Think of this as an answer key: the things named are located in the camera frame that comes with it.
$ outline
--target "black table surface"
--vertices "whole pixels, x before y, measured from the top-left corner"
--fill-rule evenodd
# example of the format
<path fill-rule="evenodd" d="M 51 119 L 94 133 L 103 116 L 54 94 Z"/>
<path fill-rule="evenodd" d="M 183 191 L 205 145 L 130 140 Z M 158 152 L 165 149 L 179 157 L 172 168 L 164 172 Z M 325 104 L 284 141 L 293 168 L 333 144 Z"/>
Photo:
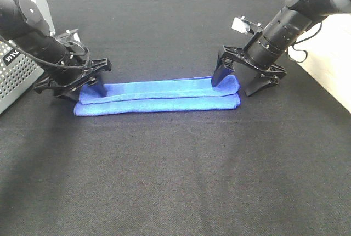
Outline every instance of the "black table surface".
<path fill-rule="evenodd" d="M 211 75 L 235 16 L 284 0 L 48 0 L 105 82 Z M 75 117 L 28 91 L 0 116 L 0 235 L 351 235 L 351 116 L 296 63 L 236 110 Z M 244 86 L 254 73 L 236 67 Z"/>

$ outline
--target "cable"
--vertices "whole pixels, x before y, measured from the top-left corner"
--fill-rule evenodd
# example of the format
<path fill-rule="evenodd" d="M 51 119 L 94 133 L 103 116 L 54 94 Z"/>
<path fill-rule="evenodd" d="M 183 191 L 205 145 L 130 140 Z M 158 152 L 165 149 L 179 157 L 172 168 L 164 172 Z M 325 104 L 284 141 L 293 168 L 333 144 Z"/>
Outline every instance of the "cable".
<path fill-rule="evenodd" d="M 308 52 L 307 52 L 306 50 L 304 50 L 304 49 L 295 49 L 295 45 L 297 45 L 297 44 L 299 44 L 299 43 L 302 43 L 302 42 L 304 42 L 304 41 L 306 41 L 306 40 L 310 40 L 311 38 L 315 37 L 315 36 L 321 31 L 322 27 L 323 27 L 323 21 L 320 21 L 319 29 L 317 30 L 317 32 L 316 32 L 315 34 L 313 34 L 312 36 L 309 36 L 309 37 L 307 37 L 307 38 L 304 38 L 303 40 L 300 40 L 300 41 L 298 41 L 298 42 L 295 41 L 295 42 L 292 44 L 292 49 L 293 49 L 293 50 L 295 50 L 295 51 L 300 51 L 300 52 L 304 52 L 304 53 L 305 53 L 305 58 L 304 58 L 304 60 L 302 60 L 302 61 L 297 61 L 297 60 L 293 59 L 293 58 L 289 55 L 289 48 L 288 48 L 288 49 L 286 50 L 286 53 L 287 53 L 287 56 L 288 56 L 289 60 L 292 60 L 292 61 L 297 62 L 297 63 L 303 63 L 303 62 L 307 59 L 307 57 L 308 57 Z"/>
<path fill-rule="evenodd" d="M 4 43 L 10 45 L 13 49 L 17 50 L 19 53 L 23 54 L 24 56 L 27 56 L 28 58 L 34 60 L 35 62 L 47 65 L 47 66 L 51 66 L 51 67 L 55 67 L 55 68 L 62 68 L 62 69 L 79 69 L 79 70 L 85 70 L 88 65 L 89 65 L 89 58 L 90 58 L 90 51 L 88 48 L 85 47 L 86 51 L 87 51 L 87 59 L 84 65 L 82 66 L 67 66 L 67 65 L 61 65 L 61 64 L 54 64 L 54 63 L 50 63 L 47 62 L 45 60 L 39 59 L 35 56 L 33 56 L 32 54 L 25 52 L 24 50 L 22 50 L 21 48 L 19 48 L 17 45 L 15 45 L 14 43 L 11 43 L 10 41 L 6 40 L 3 36 L 0 35 L 0 40 L 3 41 Z"/>

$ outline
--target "blue towel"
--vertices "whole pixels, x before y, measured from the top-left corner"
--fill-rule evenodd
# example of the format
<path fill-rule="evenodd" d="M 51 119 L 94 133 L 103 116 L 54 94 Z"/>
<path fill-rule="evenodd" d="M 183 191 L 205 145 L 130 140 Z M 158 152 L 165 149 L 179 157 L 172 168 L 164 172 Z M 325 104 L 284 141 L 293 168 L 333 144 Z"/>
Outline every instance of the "blue towel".
<path fill-rule="evenodd" d="M 80 93 L 75 106 L 77 116 L 156 111 L 224 110 L 240 105 L 239 83 L 227 76 L 217 87 L 211 76 L 168 81 L 106 84 L 102 98 L 88 86 Z"/>

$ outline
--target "perforated metal panel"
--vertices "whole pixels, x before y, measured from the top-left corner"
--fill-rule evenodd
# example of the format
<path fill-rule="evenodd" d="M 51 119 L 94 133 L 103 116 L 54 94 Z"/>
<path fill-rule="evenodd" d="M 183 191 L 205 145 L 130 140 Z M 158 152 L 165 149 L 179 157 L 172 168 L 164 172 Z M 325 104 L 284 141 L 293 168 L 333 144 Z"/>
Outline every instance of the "perforated metal panel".
<path fill-rule="evenodd" d="M 42 74 L 35 62 L 0 41 L 0 113 Z"/>

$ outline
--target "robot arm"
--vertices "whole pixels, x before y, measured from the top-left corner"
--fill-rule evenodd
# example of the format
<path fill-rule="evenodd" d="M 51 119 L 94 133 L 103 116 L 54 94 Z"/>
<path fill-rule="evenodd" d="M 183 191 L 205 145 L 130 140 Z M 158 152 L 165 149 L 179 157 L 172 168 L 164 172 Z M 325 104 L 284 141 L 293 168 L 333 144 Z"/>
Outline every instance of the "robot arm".
<path fill-rule="evenodd" d="M 217 86 L 225 76 L 234 71 L 233 63 L 244 64 L 258 72 L 246 87 L 247 96 L 261 89 L 276 86 L 286 75 L 285 69 L 275 64 L 297 38 L 331 14 L 351 13 L 351 0 L 285 0 L 285 6 L 273 20 L 262 28 L 244 18 L 236 18 L 233 28 L 253 34 L 245 47 L 223 46 L 218 54 L 212 86 Z"/>
<path fill-rule="evenodd" d="M 54 37 L 38 6 L 31 0 L 0 0 L 0 40 L 29 56 L 44 71 L 34 89 L 54 90 L 55 97 L 77 100 L 84 84 L 106 90 L 99 72 L 111 70 L 108 59 L 90 60 L 89 50 L 74 40 L 76 30 Z"/>

